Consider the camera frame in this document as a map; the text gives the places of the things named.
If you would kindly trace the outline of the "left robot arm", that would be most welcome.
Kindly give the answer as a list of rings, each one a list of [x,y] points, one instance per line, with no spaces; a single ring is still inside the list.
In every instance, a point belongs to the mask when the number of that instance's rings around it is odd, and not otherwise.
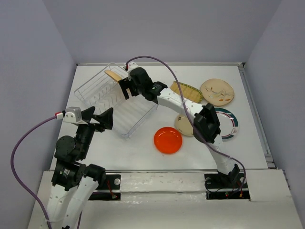
[[[106,180],[103,167],[81,163],[87,156],[94,133],[111,130],[113,108],[96,115],[95,107],[69,107],[56,113],[58,120],[77,126],[75,136],[60,137],[55,146],[56,166],[51,179],[47,217],[41,229],[72,229],[98,186]]]

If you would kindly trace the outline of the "tan round plate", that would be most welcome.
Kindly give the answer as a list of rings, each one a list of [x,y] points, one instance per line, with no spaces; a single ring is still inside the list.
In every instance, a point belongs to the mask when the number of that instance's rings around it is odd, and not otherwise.
[[[125,77],[121,77],[120,75],[118,75],[117,73],[111,71],[111,70],[105,70],[104,71],[111,79],[113,79],[115,82],[119,82],[121,80],[124,80]]]

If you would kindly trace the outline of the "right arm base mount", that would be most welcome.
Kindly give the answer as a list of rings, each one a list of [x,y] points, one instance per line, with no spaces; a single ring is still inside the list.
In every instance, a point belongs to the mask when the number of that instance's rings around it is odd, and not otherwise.
[[[204,186],[206,189],[207,200],[226,200],[226,199],[247,199],[250,200],[250,193],[245,180],[242,187],[244,174],[240,173],[237,180],[232,184],[226,184],[220,180],[220,174],[205,174]]]

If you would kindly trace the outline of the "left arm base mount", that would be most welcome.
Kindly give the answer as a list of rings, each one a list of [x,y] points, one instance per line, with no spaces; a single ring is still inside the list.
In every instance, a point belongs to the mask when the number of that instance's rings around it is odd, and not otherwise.
[[[93,191],[89,201],[120,201],[121,200],[121,175],[106,174],[106,179],[102,185]]]

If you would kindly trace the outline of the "woven bamboo tray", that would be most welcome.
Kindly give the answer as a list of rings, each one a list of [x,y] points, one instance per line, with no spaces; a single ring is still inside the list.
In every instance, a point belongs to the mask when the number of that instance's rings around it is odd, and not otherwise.
[[[185,83],[180,83],[180,88],[182,90],[184,98],[198,104],[202,102],[203,94],[199,89]],[[180,94],[178,83],[176,81],[173,82],[173,84],[170,86],[170,89],[175,93]]]

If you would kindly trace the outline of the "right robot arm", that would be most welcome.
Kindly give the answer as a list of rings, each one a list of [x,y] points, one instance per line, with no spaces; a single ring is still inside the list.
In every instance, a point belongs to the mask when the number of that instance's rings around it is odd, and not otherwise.
[[[124,66],[128,77],[119,81],[125,99],[129,96],[143,96],[160,106],[167,107],[187,117],[193,126],[194,137],[204,143],[216,163],[220,180],[234,183],[240,168],[237,161],[225,153],[221,137],[220,121],[214,106],[210,103],[201,105],[182,98],[162,82],[153,82],[142,67]]]

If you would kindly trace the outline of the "white wire dish rack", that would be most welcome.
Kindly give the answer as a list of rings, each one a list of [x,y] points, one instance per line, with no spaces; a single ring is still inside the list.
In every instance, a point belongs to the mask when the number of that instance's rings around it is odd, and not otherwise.
[[[106,73],[110,70],[121,78],[128,73],[119,65],[110,63],[102,70],[78,87],[74,94],[86,107],[94,106],[95,115],[100,115],[109,108],[113,108],[113,131],[124,138],[130,137],[134,131],[157,110],[158,105],[145,100],[142,96],[125,100],[119,84]]]

